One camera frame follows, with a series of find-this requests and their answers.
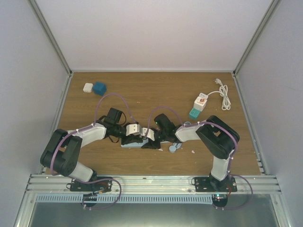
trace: table surface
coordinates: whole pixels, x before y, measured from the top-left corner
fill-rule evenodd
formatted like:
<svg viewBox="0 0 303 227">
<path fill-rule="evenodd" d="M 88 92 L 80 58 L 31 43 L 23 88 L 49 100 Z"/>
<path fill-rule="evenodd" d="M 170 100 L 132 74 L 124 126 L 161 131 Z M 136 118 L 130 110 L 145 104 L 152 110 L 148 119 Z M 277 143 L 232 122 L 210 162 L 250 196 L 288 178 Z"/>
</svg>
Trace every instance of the table surface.
<svg viewBox="0 0 303 227">
<path fill-rule="evenodd" d="M 241 175 L 259 175 L 256 154 L 236 86 L 230 73 L 185 73 L 185 72 L 85 72 L 74 73 L 66 97 L 59 128 L 78 129 L 91 124 L 101 96 L 84 93 L 85 83 L 105 83 L 107 92 L 122 95 L 134 118 L 146 127 L 151 111 L 157 106 L 169 106 L 176 110 L 182 121 L 195 121 L 188 117 L 195 98 L 200 92 L 208 94 L 219 89 L 214 80 L 219 78 L 228 86 L 231 110 L 223 111 L 222 97 L 209 96 L 205 109 L 197 121 L 211 115 L 218 116 L 231 126 L 241 139 L 234 156 L 231 172 Z M 122 110 L 128 122 L 124 102 L 117 96 L 108 96 L 102 101 L 98 118 L 106 115 L 110 107 Z M 167 109 L 155 111 L 166 114 L 176 125 L 177 117 Z M 121 148 L 120 143 L 112 143 L 108 138 L 98 140 L 83 147 L 79 161 L 96 170 L 98 174 L 117 175 L 207 175 L 213 166 L 213 155 L 200 140 L 187 141 L 174 154 L 169 152 L 171 144 L 162 144 L 163 151 L 140 148 Z"/>
</svg>

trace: white wall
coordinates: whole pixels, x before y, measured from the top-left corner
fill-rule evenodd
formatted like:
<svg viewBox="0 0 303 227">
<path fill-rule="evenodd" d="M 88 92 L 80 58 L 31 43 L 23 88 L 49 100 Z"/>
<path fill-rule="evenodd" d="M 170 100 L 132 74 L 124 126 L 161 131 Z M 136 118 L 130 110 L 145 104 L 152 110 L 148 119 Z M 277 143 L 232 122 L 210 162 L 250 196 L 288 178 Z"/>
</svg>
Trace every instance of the white wall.
<svg viewBox="0 0 303 227">
<path fill-rule="evenodd" d="M 239 74 L 269 174 L 296 227 L 303 224 L 302 12 L 303 1 L 282 0 Z"/>
<path fill-rule="evenodd" d="M 15 221 L 67 74 L 26 0 L 0 1 L 0 220 Z"/>
<path fill-rule="evenodd" d="M 37 0 L 75 71 L 232 71 L 270 2 Z"/>
</svg>

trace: white power cord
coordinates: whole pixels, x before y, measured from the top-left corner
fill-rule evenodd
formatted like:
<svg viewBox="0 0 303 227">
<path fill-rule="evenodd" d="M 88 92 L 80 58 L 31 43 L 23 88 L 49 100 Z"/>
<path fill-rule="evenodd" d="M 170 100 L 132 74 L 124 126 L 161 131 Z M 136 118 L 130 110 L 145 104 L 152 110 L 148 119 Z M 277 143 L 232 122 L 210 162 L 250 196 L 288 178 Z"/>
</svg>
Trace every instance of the white power cord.
<svg viewBox="0 0 303 227">
<path fill-rule="evenodd" d="M 220 96 L 223 97 L 222 110 L 230 110 L 232 104 L 229 100 L 229 97 L 227 96 L 227 92 L 228 92 L 227 85 L 223 85 L 219 79 L 215 79 L 214 81 L 216 84 L 220 85 L 219 91 L 213 91 L 213 92 L 209 93 L 208 96 L 213 93 L 220 93 Z"/>
</svg>

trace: gray floor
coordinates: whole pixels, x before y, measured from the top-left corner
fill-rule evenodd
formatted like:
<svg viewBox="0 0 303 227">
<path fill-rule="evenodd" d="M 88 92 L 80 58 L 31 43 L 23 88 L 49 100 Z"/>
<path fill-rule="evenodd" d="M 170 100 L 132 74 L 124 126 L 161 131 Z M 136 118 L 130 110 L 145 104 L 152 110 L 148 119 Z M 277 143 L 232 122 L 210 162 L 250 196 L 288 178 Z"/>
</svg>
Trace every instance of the gray floor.
<svg viewBox="0 0 303 227">
<path fill-rule="evenodd" d="M 230 197 L 239 206 L 246 195 Z M 37 203 L 31 227 L 275 227 L 269 195 L 255 195 L 240 210 L 221 211 L 204 204 L 116 204 L 105 210 L 83 210 L 78 203 Z"/>
</svg>

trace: ventilation grille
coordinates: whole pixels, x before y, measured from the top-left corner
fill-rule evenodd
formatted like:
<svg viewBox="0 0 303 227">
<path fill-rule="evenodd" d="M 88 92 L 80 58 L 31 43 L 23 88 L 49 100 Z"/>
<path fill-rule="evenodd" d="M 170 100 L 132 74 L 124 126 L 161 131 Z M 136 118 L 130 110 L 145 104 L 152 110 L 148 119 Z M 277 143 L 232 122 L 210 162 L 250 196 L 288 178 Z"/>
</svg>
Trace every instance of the ventilation grille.
<svg viewBox="0 0 303 227">
<path fill-rule="evenodd" d="M 92 203 L 111 203 L 117 195 L 101 194 L 97 201 L 86 201 Z M 39 194 L 36 202 L 82 202 L 82 194 Z M 118 203 L 190 203 L 190 204 L 212 204 L 211 195 L 128 195 L 121 196 Z"/>
</svg>

